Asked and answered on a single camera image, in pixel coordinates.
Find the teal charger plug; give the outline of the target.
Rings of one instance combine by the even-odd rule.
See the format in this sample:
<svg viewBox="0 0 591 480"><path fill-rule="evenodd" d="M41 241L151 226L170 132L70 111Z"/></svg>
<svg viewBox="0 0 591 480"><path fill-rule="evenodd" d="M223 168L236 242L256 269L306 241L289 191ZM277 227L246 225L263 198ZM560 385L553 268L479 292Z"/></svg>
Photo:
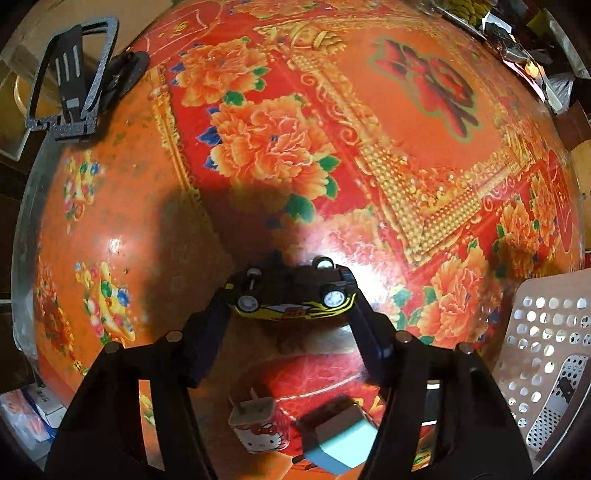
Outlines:
<svg viewBox="0 0 591 480"><path fill-rule="evenodd" d="M376 421L352 399L325 405L300 423L301 454L291 462L344 474L368 460L378 430Z"/></svg>

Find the Hello Kitty charger plug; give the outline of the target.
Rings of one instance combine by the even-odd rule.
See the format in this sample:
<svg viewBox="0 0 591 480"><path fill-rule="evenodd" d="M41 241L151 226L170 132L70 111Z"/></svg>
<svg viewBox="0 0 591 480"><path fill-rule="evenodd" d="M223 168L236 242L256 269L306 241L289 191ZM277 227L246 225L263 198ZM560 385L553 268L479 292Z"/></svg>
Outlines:
<svg viewBox="0 0 591 480"><path fill-rule="evenodd" d="M249 399L228 397L228 426L252 454L283 451L290 446L290 420L272 395L249 391Z"/></svg>

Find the black yellow toy car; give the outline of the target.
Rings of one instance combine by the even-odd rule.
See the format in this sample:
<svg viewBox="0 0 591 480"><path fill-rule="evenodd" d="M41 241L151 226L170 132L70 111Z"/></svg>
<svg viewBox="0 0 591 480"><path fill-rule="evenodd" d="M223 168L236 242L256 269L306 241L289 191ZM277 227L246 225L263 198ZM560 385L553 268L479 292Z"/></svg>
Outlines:
<svg viewBox="0 0 591 480"><path fill-rule="evenodd" d="M290 266L279 257L229 277L229 306L244 318L270 321L315 320L342 315L355 301L356 278L327 256Z"/></svg>

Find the white perforated plastic basket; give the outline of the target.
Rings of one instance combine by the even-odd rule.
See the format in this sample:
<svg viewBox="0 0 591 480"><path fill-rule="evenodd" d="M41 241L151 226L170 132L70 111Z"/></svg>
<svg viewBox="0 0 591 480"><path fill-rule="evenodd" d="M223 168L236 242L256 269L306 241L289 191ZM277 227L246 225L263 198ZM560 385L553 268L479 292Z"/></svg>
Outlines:
<svg viewBox="0 0 591 480"><path fill-rule="evenodd" d="M493 376L539 470L590 396L588 269L521 284Z"/></svg>

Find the red floral tablecloth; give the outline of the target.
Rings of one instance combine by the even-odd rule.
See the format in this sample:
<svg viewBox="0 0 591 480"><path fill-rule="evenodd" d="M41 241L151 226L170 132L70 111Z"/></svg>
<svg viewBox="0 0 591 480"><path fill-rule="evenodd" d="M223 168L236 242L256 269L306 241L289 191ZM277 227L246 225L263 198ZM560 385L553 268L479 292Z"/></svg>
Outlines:
<svg viewBox="0 0 591 480"><path fill-rule="evenodd" d="M492 376L521 284L583 270L579 185L549 109L444 19L401 1L191 1L130 51L149 56L138 83L90 139L46 140L30 181L39 366L67 408L106 344L182 329L270 258L332 258L394 328L469 343ZM291 462L325 405L352 399L380 426L387 394L346 312L230 310L189 393L214 479L363 479L365 463ZM249 453L229 428L228 397L252 388L290 420L287 449Z"/></svg>

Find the grey black phone stand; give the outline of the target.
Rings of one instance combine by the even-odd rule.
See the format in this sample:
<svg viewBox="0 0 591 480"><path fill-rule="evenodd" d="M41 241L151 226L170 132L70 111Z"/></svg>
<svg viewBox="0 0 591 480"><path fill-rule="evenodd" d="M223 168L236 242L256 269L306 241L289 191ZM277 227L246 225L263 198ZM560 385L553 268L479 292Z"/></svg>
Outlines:
<svg viewBox="0 0 591 480"><path fill-rule="evenodd" d="M103 17L76 24L50 38L39 61L31 88L26 128L45 132L56 142L86 141L97 129L99 116L118 103L147 71L145 51L114 55L119 21ZM83 40L102 35L102 51L94 67L84 62ZM40 116L37 105L43 80L53 72L58 88L60 111Z"/></svg>

